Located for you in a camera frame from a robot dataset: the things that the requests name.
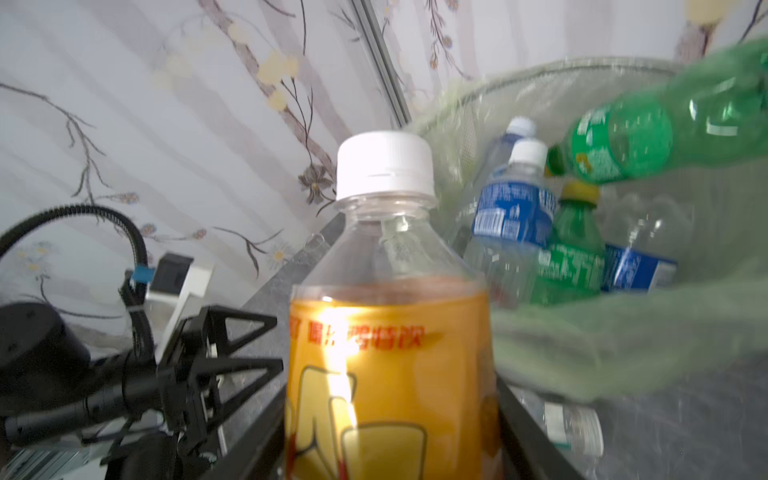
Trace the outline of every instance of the yellow bottle cap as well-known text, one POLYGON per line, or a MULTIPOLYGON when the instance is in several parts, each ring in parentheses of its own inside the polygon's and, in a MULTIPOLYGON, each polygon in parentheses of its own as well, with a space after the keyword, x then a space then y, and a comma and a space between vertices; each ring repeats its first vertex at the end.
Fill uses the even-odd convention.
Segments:
POLYGON ((569 180, 563 186, 563 193, 560 200, 580 200, 595 206, 600 199, 600 188, 597 185, 590 185, 579 180, 569 180))

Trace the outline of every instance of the floral wallpaper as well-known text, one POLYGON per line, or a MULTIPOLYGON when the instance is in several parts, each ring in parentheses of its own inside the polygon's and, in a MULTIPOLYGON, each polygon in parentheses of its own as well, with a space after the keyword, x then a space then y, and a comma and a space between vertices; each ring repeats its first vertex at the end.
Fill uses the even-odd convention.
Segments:
POLYGON ((766 0, 371 0, 412 116, 452 82, 557 61, 689 63, 768 32, 766 0))
MULTIPOLYGON (((60 204, 115 208, 166 251, 214 263, 241 306, 336 214, 335 155, 391 128, 345 0, 0 4, 0 229, 60 204), (349 24, 339 25, 339 17, 349 24)), ((50 303, 94 351, 130 345, 131 248, 93 217, 36 231, 0 301, 50 303)))

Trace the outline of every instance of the plastic bottle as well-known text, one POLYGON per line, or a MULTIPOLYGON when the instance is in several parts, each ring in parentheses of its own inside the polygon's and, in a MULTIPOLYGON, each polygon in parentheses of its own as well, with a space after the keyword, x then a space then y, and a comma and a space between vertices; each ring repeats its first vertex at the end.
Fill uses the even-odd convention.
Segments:
POLYGON ((429 224, 429 145, 360 134, 338 162, 345 229, 291 299, 286 477, 500 480, 488 296, 429 224))
POLYGON ((472 222, 475 221, 478 201, 488 178, 499 168, 504 170, 512 148, 518 140, 536 136, 536 124, 526 117, 515 117, 509 122, 507 131, 491 143, 487 153, 478 162, 475 176, 462 192, 461 207, 456 215, 455 226, 446 237, 453 251, 463 256, 472 238, 472 222))
POLYGON ((602 290, 647 292, 672 283, 677 261, 693 232, 693 218, 668 195, 643 202, 624 196, 602 225, 605 275, 602 290))
POLYGON ((578 180, 563 186, 547 249, 538 257, 531 303, 554 305, 600 294, 605 243, 592 216, 599 197, 596 186, 578 180))
POLYGON ((768 39, 691 65, 666 85, 590 110, 550 150, 554 175, 603 184, 768 154, 768 39))
POLYGON ((593 409, 545 402, 528 390, 509 389, 555 446, 576 455, 603 456, 603 430, 593 409))
POLYGON ((552 227, 555 200, 544 186, 546 157, 541 141, 518 141, 508 166, 488 179, 480 196, 464 259, 485 274, 491 300, 501 306, 527 302, 552 227))

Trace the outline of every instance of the white bottle cap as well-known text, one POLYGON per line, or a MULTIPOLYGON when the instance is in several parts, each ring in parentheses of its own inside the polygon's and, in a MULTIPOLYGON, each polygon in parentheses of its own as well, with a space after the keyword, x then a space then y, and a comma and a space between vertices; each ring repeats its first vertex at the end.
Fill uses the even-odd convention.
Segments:
POLYGON ((426 140, 401 131, 371 131, 341 144, 336 199, 376 192, 435 197, 432 149, 426 140))
POLYGON ((518 134, 521 137, 535 137, 536 136, 536 124, 533 123, 528 117, 515 117, 509 122, 507 126, 508 134, 518 134))
POLYGON ((522 138, 515 142, 509 164, 530 164, 544 168, 547 164, 547 144, 535 138, 522 138))

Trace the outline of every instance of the bottle with orange label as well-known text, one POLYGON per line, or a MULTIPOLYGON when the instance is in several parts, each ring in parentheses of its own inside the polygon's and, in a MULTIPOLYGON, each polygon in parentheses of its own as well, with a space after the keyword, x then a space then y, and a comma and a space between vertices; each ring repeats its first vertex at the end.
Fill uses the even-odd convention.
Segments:
POLYGON ((429 224, 429 145, 350 138, 336 200, 344 233, 291 300, 286 477, 500 479, 488 297, 429 224))

